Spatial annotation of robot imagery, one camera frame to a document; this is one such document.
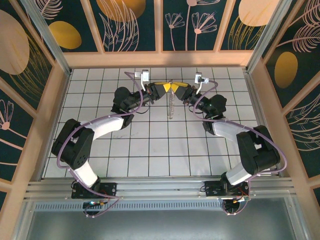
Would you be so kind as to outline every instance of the grid tile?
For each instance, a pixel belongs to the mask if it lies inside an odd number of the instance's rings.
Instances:
[[[113,114],[114,92],[118,87],[136,91],[124,71],[142,68],[75,69],[61,111],[55,137],[71,118],[90,121]],[[192,86],[195,73],[218,82],[211,98],[220,94],[227,99],[224,115],[249,127],[257,126],[256,117],[241,68],[226,67],[152,67],[150,82],[183,81]],[[201,93],[212,88],[204,84]],[[202,120],[193,115],[192,107],[175,98],[173,119],[168,120],[169,94],[154,105],[143,106],[132,123],[124,129],[109,132],[92,143],[89,163],[100,177],[208,176],[221,175],[240,162],[238,146],[223,137],[204,131]],[[71,177],[56,167],[50,155],[43,177]]]

